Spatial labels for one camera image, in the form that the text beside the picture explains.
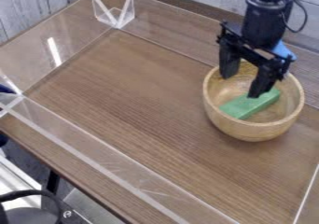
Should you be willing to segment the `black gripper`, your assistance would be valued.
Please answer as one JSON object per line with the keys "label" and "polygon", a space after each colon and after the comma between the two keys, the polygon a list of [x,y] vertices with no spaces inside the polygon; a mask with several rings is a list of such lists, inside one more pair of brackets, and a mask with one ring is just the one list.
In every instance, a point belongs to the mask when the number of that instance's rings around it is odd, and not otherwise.
{"label": "black gripper", "polygon": [[219,73],[224,79],[232,77],[237,73],[241,59],[257,67],[248,91],[249,98],[257,98],[271,90],[295,61],[295,55],[282,41],[291,7],[292,0],[247,0],[243,23],[220,23],[221,30],[216,39]]}

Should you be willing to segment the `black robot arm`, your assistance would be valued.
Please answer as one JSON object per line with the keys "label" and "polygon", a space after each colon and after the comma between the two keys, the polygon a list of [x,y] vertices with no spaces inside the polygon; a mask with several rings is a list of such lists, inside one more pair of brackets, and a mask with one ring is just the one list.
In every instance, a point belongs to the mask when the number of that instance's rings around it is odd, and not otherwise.
{"label": "black robot arm", "polygon": [[304,29],[308,12],[300,0],[245,0],[245,3],[243,22],[220,23],[219,74],[228,79],[239,71],[240,60],[248,61],[257,68],[248,97],[257,98],[284,79],[296,60],[283,36],[287,30],[299,33]]}

